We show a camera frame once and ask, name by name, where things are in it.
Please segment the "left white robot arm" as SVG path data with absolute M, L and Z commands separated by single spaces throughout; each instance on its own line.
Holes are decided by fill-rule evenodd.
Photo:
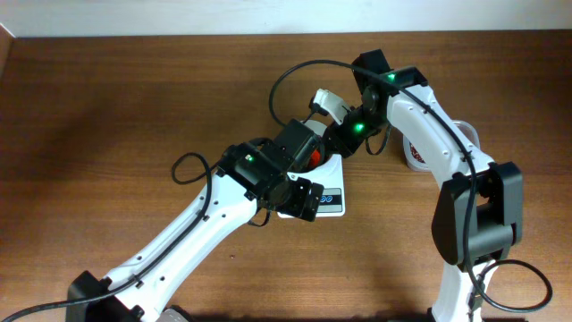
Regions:
M 273 139 L 229 147 L 191 204 L 134 257 L 98 280 L 70 286 L 68 321 L 185 321 L 169 306 L 177 289 L 229 234 L 265 209 L 315 220 L 324 187 L 299 176 L 322 148 L 321 136 L 292 120 Z

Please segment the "orange measuring scoop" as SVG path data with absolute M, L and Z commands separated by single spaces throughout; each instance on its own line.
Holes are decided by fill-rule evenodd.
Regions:
M 311 157 L 310 157 L 310 159 L 309 159 L 308 164 L 309 164 L 310 166 L 319 166 L 319 165 L 320 165 L 320 159 L 321 159 L 321 153 L 320 153 L 318 150 L 315 150 L 315 151 L 312 153 L 312 155 L 311 155 Z

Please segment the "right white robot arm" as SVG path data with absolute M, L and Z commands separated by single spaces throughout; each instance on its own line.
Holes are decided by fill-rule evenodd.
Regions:
M 415 67 L 393 70 L 383 51 L 362 53 L 349 65 L 362 97 L 325 132 L 329 150 L 350 157 L 383 126 L 413 144 L 437 182 L 433 242 L 443 261 L 431 321 L 480 321 L 495 270 L 509 264 L 522 239 L 523 176 L 512 163 L 498 164 L 446 115 L 426 77 Z

